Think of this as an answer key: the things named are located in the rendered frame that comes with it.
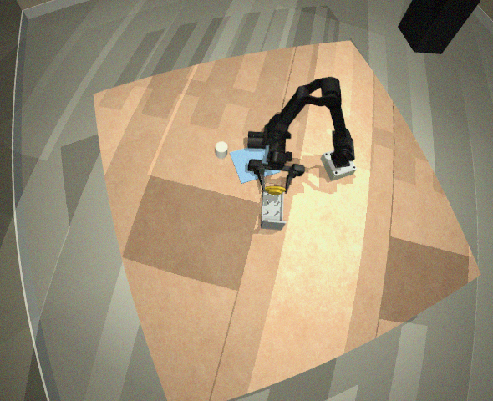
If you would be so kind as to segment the light blue flat mat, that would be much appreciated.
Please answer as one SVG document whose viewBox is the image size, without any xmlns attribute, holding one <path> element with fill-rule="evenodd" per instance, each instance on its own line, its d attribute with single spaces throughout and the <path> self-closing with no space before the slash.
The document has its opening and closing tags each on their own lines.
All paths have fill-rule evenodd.
<svg viewBox="0 0 493 401">
<path fill-rule="evenodd" d="M 254 174 L 254 171 L 248 171 L 248 163 L 250 159 L 259 159 L 262 160 L 262 163 L 267 162 L 267 155 L 269 153 L 269 145 L 266 145 L 266 149 L 252 149 L 245 148 L 242 150 L 233 151 L 230 154 L 233 164 L 236 168 L 236 172 L 240 179 L 241 184 L 257 180 L 258 177 Z M 264 176 L 274 175 L 276 173 L 280 173 L 280 170 L 266 170 Z"/>
</svg>

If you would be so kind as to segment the yellow plate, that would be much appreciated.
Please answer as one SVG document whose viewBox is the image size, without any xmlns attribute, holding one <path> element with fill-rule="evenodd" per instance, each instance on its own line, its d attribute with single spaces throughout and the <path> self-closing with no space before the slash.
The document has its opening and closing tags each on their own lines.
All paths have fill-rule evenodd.
<svg viewBox="0 0 493 401">
<path fill-rule="evenodd" d="M 267 186 L 265 187 L 265 191 L 267 191 L 268 194 L 271 195 L 280 195 L 281 193 L 285 192 L 286 189 L 281 186 Z"/>
</svg>

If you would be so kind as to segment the white dish rack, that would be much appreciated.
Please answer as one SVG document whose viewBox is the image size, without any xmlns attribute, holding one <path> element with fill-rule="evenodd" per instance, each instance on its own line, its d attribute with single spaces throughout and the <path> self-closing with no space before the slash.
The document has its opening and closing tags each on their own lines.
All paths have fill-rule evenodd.
<svg viewBox="0 0 493 401">
<path fill-rule="evenodd" d="M 287 224 L 283 221 L 284 192 L 280 195 L 271 195 L 262 192 L 261 229 L 279 230 Z"/>
</svg>

